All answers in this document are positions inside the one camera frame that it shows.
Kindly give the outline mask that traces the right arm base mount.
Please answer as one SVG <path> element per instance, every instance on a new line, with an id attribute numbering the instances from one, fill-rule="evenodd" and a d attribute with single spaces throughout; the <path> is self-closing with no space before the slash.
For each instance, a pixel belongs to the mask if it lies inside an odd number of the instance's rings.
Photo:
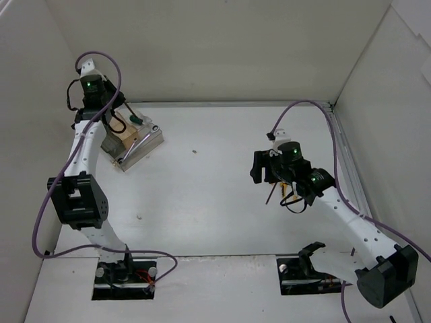
<path id="1" fill-rule="evenodd" d="M 277 273 L 282 296 L 323 295 L 341 292 L 341 281 L 327 273 L 307 273 L 300 259 L 277 258 Z"/>

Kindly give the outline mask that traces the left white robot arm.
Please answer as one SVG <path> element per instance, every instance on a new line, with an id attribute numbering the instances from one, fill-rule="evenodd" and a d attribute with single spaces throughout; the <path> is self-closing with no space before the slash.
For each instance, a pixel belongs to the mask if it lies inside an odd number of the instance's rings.
<path id="1" fill-rule="evenodd" d="M 128 247 L 115 234 L 108 221 L 108 199 L 96 181 L 99 150 L 106 137 L 109 117 L 100 111 L 111 99 L 101 75 L 86 75 L 79 79 L 84 107 L 75 115 L 75 136 L 68 166 L 62 178 L 48 180 L 51 201 L 62 224 L 83 234 L 98 250 L 99 266 L 110 270 L 119 282 L 127 282 L 135 266 L 127 254 Z"/>

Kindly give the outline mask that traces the small silver ratchet wrench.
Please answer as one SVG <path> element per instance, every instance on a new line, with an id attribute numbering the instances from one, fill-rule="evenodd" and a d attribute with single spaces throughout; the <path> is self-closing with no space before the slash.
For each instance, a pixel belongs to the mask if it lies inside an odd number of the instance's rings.
<path id="1" fill-rule="evenodd" d="M 136 144 L 137 144 L 137 138 L 134 138 L 130 148 L 128 148 L 128 150 L 125 152 L 125 154 L 122 158 L 119 158 L 119 160 L 118 160 L 119 165 L 122 165 L 127 160 L 127 158 L 130 156 L 131 152 L 134 150 Z"/>

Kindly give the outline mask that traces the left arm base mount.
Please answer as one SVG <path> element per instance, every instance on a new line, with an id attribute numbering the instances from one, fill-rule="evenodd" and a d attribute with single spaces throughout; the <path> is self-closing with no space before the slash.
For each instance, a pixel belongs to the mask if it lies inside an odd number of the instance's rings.
<path id="1" fill-rule="evenodd" d="M 138 259 L 131 269 L 99 262 L 94 277 L 92 301 L 149 300 L 155 295 L 157 278 L 154 260 Z"/>

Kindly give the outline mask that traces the long brown hex key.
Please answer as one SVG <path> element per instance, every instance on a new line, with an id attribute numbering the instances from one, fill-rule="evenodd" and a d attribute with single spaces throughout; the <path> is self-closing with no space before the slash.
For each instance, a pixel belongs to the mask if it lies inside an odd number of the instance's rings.
<path id="1" fill-rule="evenodd" d="M 274 186 L 272 186 L 272 189 L 271 189 L 271 191 L 270 191 L 270 193 L 269 193 L 269 195 L 268 195 L 268 197 L 267 197 L 267 200 L 265 201 L 265 205 L 268 205 L 268 203 L 270 202 L 270 199 L 271 199 L 271 197 L 272 197 L 272 195 L 273 195 L 273 191 L 274 191 Z"/>

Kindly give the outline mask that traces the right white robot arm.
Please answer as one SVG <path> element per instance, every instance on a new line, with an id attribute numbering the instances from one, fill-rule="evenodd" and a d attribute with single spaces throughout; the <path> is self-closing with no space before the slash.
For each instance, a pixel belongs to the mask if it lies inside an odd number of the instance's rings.
<path id="1" fill-rule="evenodd" d="M 418 253 L 400 246 L 380 229 L 347 207 L 332 175 L 314 168 L 304 159 L 300 144 L 284 142 L 276 149 L 255 151 L 250 170 L 253 182 L 289 184 L 305 205 L 327 216 L 355 249 L 342 258 L 330 254 L 322 242 L 314 242 L 299 252 L 298 269 L 305 277 L 328 273 L 355 284 L 362 297 L 381 309 L 414 285 Z"/>

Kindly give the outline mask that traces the large silver ratchet wrench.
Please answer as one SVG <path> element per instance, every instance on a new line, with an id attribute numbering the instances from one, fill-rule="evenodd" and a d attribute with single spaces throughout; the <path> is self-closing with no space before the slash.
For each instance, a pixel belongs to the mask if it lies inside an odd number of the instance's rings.
<path id="1" fill-rule="evenodd" d="M 145 127 L 143 128 L 143 130 L 144 130 L 143 133 L 137 132 L 137 135 L 135 136 L 135 138 L 137 138 L 137 144 L 134 150 L 132 151 L 132 153 L 139 150 L 141 147 L 147 145 L 154 138 L 156 138 L 158 135 L 161 134 L 161 130 L 159 126 L 155 124 Z"/>

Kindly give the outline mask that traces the short brown hex key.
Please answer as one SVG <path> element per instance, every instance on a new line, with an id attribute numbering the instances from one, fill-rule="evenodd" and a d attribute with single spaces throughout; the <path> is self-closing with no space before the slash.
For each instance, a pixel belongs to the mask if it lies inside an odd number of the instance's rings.
<path id="1" fill-rule="evenodd" d="M 125 103 L 124 103 L 124 105 L 125 105 L 125 106 L 126 106 L 126 108 L 129 110 L 129 112 L 131 113 L 131 115 L 135 116 L 135 113 L 134 113 L 134 111 L 132 110 L 132 108 L 130 107 L 130 105 L 129 105 L 127 102 L 125 102 Z"/>

